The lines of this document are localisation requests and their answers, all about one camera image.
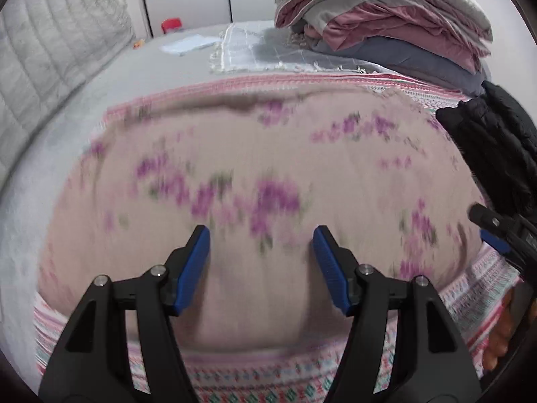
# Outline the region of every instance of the metal screw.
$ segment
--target metal screw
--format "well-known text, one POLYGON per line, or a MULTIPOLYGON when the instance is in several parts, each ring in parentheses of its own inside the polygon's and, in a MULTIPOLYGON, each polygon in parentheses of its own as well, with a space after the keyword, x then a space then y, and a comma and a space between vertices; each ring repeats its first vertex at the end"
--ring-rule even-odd
POLYGON ((160 277, 164 273, 166 273, 166 267, 164 265, 155 265, 151 268, 151 274, 155 277, 160 277))
POLYGON ((425 276, 418 276, 416 277, 416 285, 425 288, 427 285, 429 285, 429 279, 427 279, 425 276))
POLYGON ((375 271, 375 269, 372 265, 360 264, 358 266, 358 271, 360 271, 364 276, 369 276, 370 274, 373 274, 373 271, 375 271))
POLYGON ((93 280, 93 284, 95 286, 104 286, 108 283, 108 276, 104 276, 103 274, 101 274, 100 276, 97 276, 94 280, 93 280))

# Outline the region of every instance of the white lace cloth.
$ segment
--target white lace cloth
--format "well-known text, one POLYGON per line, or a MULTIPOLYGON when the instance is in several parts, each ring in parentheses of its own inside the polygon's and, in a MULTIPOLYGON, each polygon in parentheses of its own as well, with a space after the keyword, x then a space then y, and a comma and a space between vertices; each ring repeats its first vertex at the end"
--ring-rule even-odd
POLYGON ((365 60, 329 56, 304 49, 304 44, 301 45, 296 36, 287 28, 274 28, 272 21, 233 23, 226 29, 224 40, 211 58, 212 68, 220 72, 283 70, 397 74, 365 60))

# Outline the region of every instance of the finger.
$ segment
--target finger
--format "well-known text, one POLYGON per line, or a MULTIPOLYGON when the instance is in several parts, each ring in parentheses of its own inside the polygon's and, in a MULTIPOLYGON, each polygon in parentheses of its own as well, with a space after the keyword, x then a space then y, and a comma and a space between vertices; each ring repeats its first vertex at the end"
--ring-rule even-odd
POLYGON ((483 352, 483 368, 492 371, 498 365, 498 358, 488 348, 483 352))
POLYGON ((493 330, 489 335, 488 349, 490 349, 490 351, 497 357, 505 356, 509 349, 509 341, 507 338, 504 338, 493 330))
POLYGON ((514 288, 511 288, 509 291, 507 291, 507 293, 501 299, 501 304, 504 307, 507 307, 507 306, 509 306, 509 304, 511 304, 511 301, 513 300, 513 290, 514 290, 514 288))
POLYGON ((537 300, 533 300, 528 316, 530 317, 530 324, 537 318, 537 300))
POLYGON ((510 339, 513 335, 515 324, 513 323, 513 315, 511 311, 507 308, 501 313, 498 322, 494 326, 493 331, 498 333, 498 335, 503 336, 504 338, 510 339))

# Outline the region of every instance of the gray blanket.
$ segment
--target gray blanket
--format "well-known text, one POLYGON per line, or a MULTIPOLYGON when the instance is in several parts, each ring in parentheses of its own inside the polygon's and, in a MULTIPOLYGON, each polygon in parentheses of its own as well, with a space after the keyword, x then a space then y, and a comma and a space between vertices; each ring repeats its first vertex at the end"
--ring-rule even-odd
POLYGON ((0 11, 0 187, 30 137, 133 39, 118 0, 9 0, 0 11))
POLYGON ((373 62, 444 88, 461 90, 469 96, 484 93, 481 83, 485 79, 485 70, 471 74, 451 60, 437 56, 409 42, 374 36, 353 47, 339 51, 333 51, 324 41, 311 40, 310 42, 311 49, 319 53, 373 62))

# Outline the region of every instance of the purple flower pattern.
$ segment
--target purple flower pattern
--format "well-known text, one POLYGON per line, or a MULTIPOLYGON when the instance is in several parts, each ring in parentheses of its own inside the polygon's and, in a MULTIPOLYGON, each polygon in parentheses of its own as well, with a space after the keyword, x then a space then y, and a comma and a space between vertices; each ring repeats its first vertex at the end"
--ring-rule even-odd
POLYGON ((427 157, 427 153, 425 153, 425 150, 420 147, 420 141, 415 140, 413 141, 408 136, 403 140, 403 144, 410 146, 414 151, 421 154, 423 157, 427 157))
MULTIPOLYGON (((261 255, 273 248, 272 229, 276 218, 294 217, 304 210, 297 186, 272 176, 257 181, 251 196, 233 194, 233 172, 216 173, 191 193, 188 171, 172 165, 165 152, 144 157, 135 169, 135 176, 142 183, 150 179, 149 197, 162 202, 173 200, 179 208, 188 207, 193 218, 208 220, 210 228, 215 224, 220 227, 246 224, 250 236, 259 244, 261 255)), ((136 198, 138 191, 129 195, 136 198)))
POLYGON ((398 271, 394 271, 395 276, 410 280, 418 274, 432 276, 432 267, 426 266, 422 261, 425 250, 438 245, 436 227, 431 223, 430 218, 424 214, 425 201, 419 199, 410 216, 410 223, 407 221, 407 211, 403 211, 399 221, 399 231, 402 233, 402 246, 406 259, 401 261, 398 271))
POLYGON ((379 168, 381 170, 388 170, 392 166, 396 169, 409 169, 412 166, 412 158, 410 156, 406 156, 405 159, 402 159, 400 157, 394 157, 391 161, 389 159, 380 159, 379 161, 379 168))
POLYGON ((448 140, 448 141, 451 141, 451 136, 449 135, 448 132, 446 132, 444 130, 444 127, 442 126, 442 124, 440 124, 438 122, 438 120, 436 119, 436 117, 433 117, 432 115, 430 117, 427 117, 425 119, 426 123, 429 124, 429 126, 431 126, 431 128, 433 128, 434 130, 437 131, 437 133, 441 133, 442 135, 444 135, 444 137, 448 140))
POLYGON ((390 141, 393 130, 397 129, 397 125, 379 116, 373 114, 370 121, 360 124, 361 118, 359 113, 348 115, 343 122, 333 122, 329 130, 316 130, 310 135, 310 141, 313 143, 336 142, 342 138, 360 141, 362 136, 371 136, 376 134, 383 140, 390 141))
POLYGON ((430 279, 433 275, 434 270, 431 265, 412 260, 401 261, 401 266, 397 272, 397 276, 402 280, 412 280, 415 276, 426 276, 430 279))
POLYGON ((149 174, 160 173, 168 162, 166 152, 158 154, 155 157, 144 157, 136 168, 136 177, 143 178, 149 174))
POLYGON ((110 210, 104 214, 104 231, 107 233, 114 231, 114 214, 110 210))
POLYGON ((265 127, 287 124, 292 113, 293 109, 291 107, 284 106, 280 100, 273 100, 265 104, 258 121, 265 127))
POLYGON ((106 154, 106 147, 101 141, 92 142, 87 154, 89 156, 96 157, 97 159, 102 159, 106 154))

